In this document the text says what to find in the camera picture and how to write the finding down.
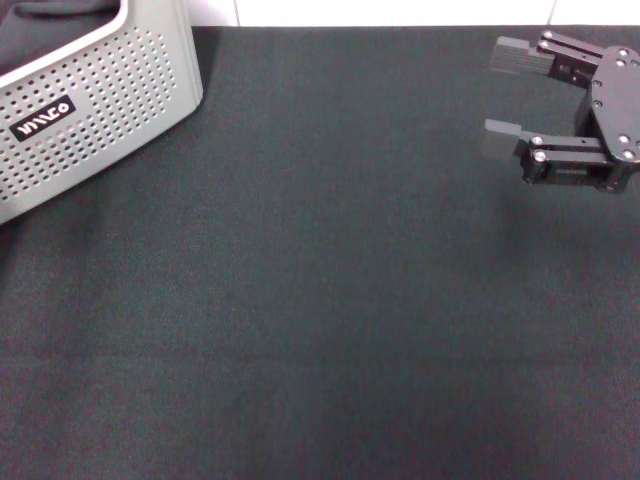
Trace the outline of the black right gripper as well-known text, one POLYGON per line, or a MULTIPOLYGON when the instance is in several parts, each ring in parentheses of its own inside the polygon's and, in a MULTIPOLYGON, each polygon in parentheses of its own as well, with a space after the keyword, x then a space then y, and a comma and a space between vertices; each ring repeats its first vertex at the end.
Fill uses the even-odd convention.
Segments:
POLYGON ((624 190, 639 171, 639 54, 606 49, 545 30, 537 43, 501 36, 492 69, 588 86, 575 115, 576 136, 554 136, 487 119, 481 152, 516 160, 528 184, 624 190))

